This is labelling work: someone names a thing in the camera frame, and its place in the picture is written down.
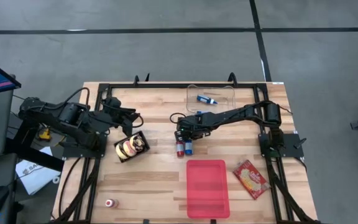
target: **gray floor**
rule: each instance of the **gray floor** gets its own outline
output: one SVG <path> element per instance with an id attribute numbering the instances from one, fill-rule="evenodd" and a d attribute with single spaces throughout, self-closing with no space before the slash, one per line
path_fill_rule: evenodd
<path id="1" fill-rule="evenodd" d="M 358 27 L 358 1 L 257 0 L 262 27 Z M 252 27 L 248 1 L 0 0 L 0 29 Z M 358 33 L 264 34 L 272 79 L 285 82 L 319 219 L 358 223 Z M 263 81 L 255 34 L 0 35 L 0 66 L 20 96 L 58 102 L 85 81 Z M 15 99 L 12 110 L 20 101 Z M 56 185 L 19 222 L 48 220 Z"/>

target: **red snack package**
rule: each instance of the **red snack package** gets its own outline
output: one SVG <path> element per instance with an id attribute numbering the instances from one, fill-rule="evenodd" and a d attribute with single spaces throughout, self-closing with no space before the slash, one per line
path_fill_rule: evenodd
<path id="1" fill-rule="evenodd" d="M 269 183 L 249 160 L 242 163 L 233 173 L 248 190 L 254 200 L 270 188 Z"/>

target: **transparent bin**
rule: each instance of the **transparent bin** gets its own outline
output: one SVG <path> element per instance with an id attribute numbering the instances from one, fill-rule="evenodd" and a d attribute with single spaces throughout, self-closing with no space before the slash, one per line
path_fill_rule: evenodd
<path id="1" fill-rule="evenodd" d="M 197 100 L 198 95 L 204 95 L 214 99 L 217 104 L 207 104 Z M 221 113 L 227 110 L 236 108 L 236 97 L 234 89 L 231 86 L 222 88 L 214 87 L 198 87 L 196 85 L 189 85 L 187 87 L 187 101 L 186 108 L 190 113 L 197 113 L 197 111 Z"/>

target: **wooden table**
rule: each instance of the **wooden table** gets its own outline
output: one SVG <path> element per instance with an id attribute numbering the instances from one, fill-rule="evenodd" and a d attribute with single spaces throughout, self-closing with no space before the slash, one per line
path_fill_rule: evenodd
<path id="1" fill-rule="evenodd" d="M 89 104 L 92 107 L 99 84 L 84 84 L 91 90 Z M 267 83 L 267 87 L 270 100 L 290 109 L 284 84 Z M 236 88 L 235 91 L 237 107 L 254 103 L 251 89 Z M 188 114 L 185 88 L 121 88 L 113 89 L 112 94 L 121 100 L 123 107 L 136 108 L 141 113 L 144 125 L 135 128 L 134 132 L 142 130 L 151 149 L 122 164 L 113 144 L 125 135 L 121 128 L 111 129 L 106 155 L 100 165 L 92 223 L 142 223 L 145 218 L 151 223 L 209 223 L 210 220 L 189 219 L 186 214 L 186 162 L 190 159 L 223 159 L 226 162 L 231 215 L 227 219 L 218 220 L 218 223 L 275 223 L 270 191 L 253 200 L 232 173 L 239 162 L 249 159 L 268 179 L 257 140 L 260 130 L 255 123 L 241 121 L 221 126 L 211 136 L 194 141 L 194 155 L 179 159 L 173 135 L 176 125 L 169 121 L 169 116 L 175 112 Z M 80 103 L 85 103 L 85 96 L 83 92 Z M 294 131 L 291 114 L 284 110 L 281 110 L 281 114 L 281 129 L 287 133 Z M 55 217 L 58 216 L 62 183 L 74 160 L 65 162 L 53 209 Z M 78 191 L 83 160 L 76 165 L 68 180 L 63 209 Z M 284 158 L 283 163 L 290 193 L 306 214 L 317 219 L 305 168 L 292 158 Z M 284 202 L 278 192 L 282 217 L 286 218 Z M 105 207 L 104 203 L 109 198 L 118 199 L 119 207 Z M 85 195 L 81 218 L 85 217 L 87 203 L 88 196 Z"/>

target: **pink plastic tray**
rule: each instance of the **pink plastic tray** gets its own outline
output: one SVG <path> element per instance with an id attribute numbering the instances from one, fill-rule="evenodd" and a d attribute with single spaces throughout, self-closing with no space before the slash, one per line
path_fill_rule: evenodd
<path id="1" fill-rule="evenodd" d="M 228 218 L 226 164 L 223 160 L 187 162 L 187 215 L 189 218 Z"/>

